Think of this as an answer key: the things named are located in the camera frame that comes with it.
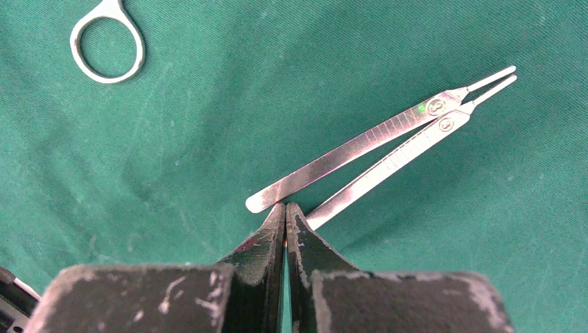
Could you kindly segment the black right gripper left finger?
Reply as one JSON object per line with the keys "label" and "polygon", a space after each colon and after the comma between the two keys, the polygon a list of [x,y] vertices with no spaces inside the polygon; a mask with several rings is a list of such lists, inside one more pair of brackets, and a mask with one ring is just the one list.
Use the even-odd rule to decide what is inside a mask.
{"label": "black right gripper left finger", "polygon": [[77,265],[46,289],[27,332],[280,332],[286,208],[210,265]]}

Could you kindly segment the dark green surgical drape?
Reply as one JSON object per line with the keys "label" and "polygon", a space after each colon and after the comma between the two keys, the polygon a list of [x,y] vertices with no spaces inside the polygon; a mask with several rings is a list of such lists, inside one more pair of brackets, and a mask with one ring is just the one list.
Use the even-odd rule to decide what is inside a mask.
{"label": "dark green surgical drape", "polygon": [[511,86],[319,229],[373,271],[476,271],[518,332],[587,331],[586,1],[127,1],[146,61],[102,85],[95,1],[1,2],[1,265],[210,264],[245,200],[445,89]]}

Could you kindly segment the steel scalpel handle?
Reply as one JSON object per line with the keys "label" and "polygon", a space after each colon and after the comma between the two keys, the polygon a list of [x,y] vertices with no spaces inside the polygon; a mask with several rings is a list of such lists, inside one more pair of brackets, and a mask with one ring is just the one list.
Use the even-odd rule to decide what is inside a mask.
{"label": "steel scalpel handle", "polygon": [[317,230],[386,178],[465,125],[476,106],[515,82],[516,79],[516,75],[509,75],[478,98],[442,115],[406,140],[308,214],[306,220],[309,227]]}
{"label": "steel scalpel handle", "polygon": [[511,65],[466,87],[448,89],[425,99],[251,195],[245,201],[246,208],[259,213],[360,156],[416,128],[422,130],[442,115],[478,98],[509,75],[515,75],[516,69]]}

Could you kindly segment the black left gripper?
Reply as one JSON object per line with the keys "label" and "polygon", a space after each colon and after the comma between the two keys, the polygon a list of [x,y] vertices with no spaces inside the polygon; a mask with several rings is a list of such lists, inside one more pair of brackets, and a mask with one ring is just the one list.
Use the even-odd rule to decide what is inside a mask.
{"label": "black left gripper", "polygon": [[24,332],[41,296],[1,267],[1,333]]}

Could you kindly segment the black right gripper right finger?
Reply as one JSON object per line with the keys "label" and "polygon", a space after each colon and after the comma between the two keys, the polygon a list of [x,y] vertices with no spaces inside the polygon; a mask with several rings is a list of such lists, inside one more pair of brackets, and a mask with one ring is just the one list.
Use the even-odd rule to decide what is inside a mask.
{"label": "black right gripper right finger", "polygon": [[285,209],[294,332],[513,332],[503,299],[474,272],[364,271]]}

